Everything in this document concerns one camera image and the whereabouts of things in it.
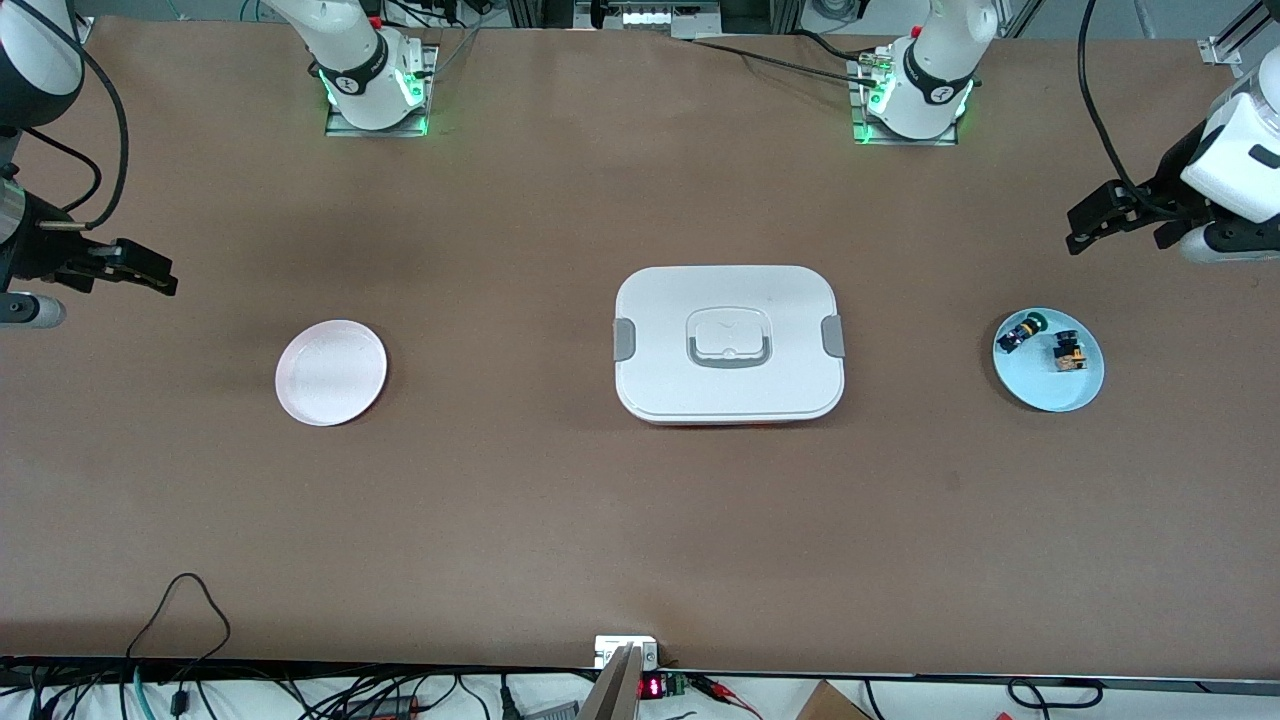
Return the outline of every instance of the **gray latch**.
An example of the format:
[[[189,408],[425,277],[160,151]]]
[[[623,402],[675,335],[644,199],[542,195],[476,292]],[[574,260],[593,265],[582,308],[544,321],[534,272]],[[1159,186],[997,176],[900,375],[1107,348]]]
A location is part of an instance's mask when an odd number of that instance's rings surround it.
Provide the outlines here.
[[[630,360],[636,354],[636,324],[626,318],[613,319],[613,361]]]
[[[840,327],[840,315],[822,319],[822,348],[832,357],[845,356],[845,331]]]

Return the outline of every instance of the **electronic device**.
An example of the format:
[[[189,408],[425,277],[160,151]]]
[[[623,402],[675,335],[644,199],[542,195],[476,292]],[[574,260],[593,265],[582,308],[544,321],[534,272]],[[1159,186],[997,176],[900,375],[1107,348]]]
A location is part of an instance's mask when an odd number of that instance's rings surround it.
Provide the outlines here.
[[[425,109],[430,69],[421,40],[374,28],[356,0],[262,1],[302,36],[330,106],[353,128],[385,131]]]
[[[1268,10],[1280,19],[1280,0]],[[1156,246],[1179,245],[1196,263],[1280,258],[1280,47],[1213,101],[1151,179],[1134,184],[1115,156],[1112,163],[1120,179],[1102,183],[1068,213],[1071,255],[1161,223]]]
[[[876,50],[891,60],[873,69],[865,111],[908,140],[941,136],[964,111],[998,24],[991,0],[931,0],[923,26]]]
[[[67,111],[79,94],[86,63],[105,77],[77,33],[64,0],[0,3],[0,131],[5,135]],[[114,87],[109,95],[120,120],[120,169],[111,200],[96,219],[76,222],[69,214],[88,195],[59,208],[27,192],[17,181],[15,165],[0,168],[0,327],[51,328],[65,316],[65,307],[52,297],[10,292],[14,279],[41,279],[79,292],[93,290],[95,281],[141,284],[170,296],[177,292],[168,258],[131,240],[104,243],[82,234],[114,211],[128,167],[124,111]]]

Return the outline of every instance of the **container lid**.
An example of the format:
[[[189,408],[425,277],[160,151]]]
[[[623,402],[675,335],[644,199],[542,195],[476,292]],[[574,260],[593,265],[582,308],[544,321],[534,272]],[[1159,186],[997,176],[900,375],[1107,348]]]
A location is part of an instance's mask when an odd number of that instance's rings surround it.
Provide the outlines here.
[[[836,296],[795,265],[646,268],[614,309],[618,398],[663,424],[824,415],[845,388]]]

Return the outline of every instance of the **teal cable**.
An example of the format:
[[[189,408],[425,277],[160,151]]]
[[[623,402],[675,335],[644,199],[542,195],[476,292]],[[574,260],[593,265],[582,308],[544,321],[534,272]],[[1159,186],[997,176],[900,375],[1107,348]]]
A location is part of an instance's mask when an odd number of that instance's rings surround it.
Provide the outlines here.
[[[138,696],[138,705],[142,706],[142,714],[147,720],[156,720],[155,712],[151,712],[151,706],[147,705],[147,696],[142,694],[142,675],[137,667],[133,669],[133,694]]]

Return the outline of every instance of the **metal mounting plate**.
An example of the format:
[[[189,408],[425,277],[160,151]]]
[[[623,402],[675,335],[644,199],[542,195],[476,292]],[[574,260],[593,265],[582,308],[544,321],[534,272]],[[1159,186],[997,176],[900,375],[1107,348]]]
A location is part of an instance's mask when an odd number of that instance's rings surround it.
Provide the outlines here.
[[[596,670],[604,669],[613,657],[613,652],[627,644],[639,646],[643,651],[644,670],[658,669],[658,641],[649,635],[595,635],[595,664]]]
[[[408,77],[406,85],[411,91],[422,94],[422,105],[415,108],[404,119],[385,129],[361,129],[347,122],[332,104],[329,115],[325,118],[324,133],[329,137],[422,137],[430,126],[431,95],[435,88],[435,63],[440,54],[439,45],[422,45],[422,41],[411,37],[408,54]],[[425,72],[426,77],[416,79],[412,73]]]
[[[877,77],[876,72],[868,73],[867,68],[856,60],[846,60],[845,70],[851,78],[869,77],[876,81],[882,79]],[[956,123],[954,120],[946,132],[932,140],[911,140],[888,129],[879,118],[867,113],[867,102],[873,92],[876,92],[874,88],[864,87],[852,79],[849,81],[849,105],[854,110],[854,140],[860,145],[932,145],[945,147],[959,142]]]

